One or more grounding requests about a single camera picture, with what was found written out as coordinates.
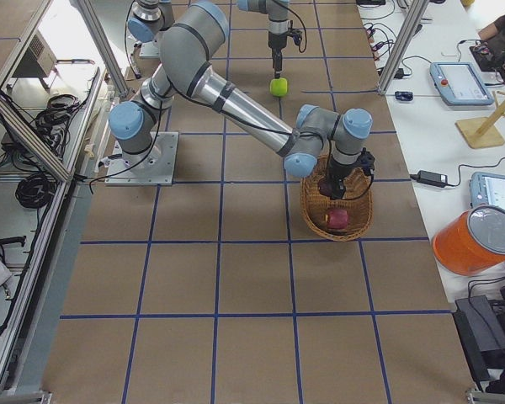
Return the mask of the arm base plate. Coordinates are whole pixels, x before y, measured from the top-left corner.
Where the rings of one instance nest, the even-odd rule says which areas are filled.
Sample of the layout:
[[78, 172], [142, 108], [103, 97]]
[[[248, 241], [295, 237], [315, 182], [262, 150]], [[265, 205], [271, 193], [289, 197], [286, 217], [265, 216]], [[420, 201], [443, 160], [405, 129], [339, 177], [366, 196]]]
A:
[[120, 157], [109, 162], [107, 186], [171, 186], [178, 151], [179, 133], [151, 132], [155, 140], [149, 152], [131, 155], [123, 152], [118, 141], [114, 142], [114, 153]]

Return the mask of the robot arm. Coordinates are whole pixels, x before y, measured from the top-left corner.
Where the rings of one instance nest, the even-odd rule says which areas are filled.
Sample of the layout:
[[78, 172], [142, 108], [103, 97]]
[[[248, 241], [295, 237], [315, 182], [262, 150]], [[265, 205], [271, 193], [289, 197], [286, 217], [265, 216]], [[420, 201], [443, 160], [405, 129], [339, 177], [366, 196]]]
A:
[[[289, 37], [300, 45], [301, 33], [289, 20], [289, 1], [237, 1], [243, 12], [268, 16], [268, 47], [271, 50], [274, 80], [282, 80], [283, 49]], [[141, 43], [154, 41], [156, 34], [168, 29], [174, 22], [171, 1], [133, 1], [125, 27]]]
[[232, 82], [215, 72], [210, 60], [226, 42], [229, 24], [221, 9], [198, 1], [162, 34], [161, 63], [129, 101], [114, 107], [109, 127], [124, 156], [146, 158], [155, 143], [151, 130], [173, 103], [174, 94], [223, 114], [284, 159], [284, 169], [297, 178], [312, 174], [325, 145], [332, 147], [319, 191], [346, 199], [346, 178], [357, 170], [372, 178], [375, 158], [364, 147], [373, 119], [364, 109], [344, 114], [305, 104], [296, 125], [276, 117]]

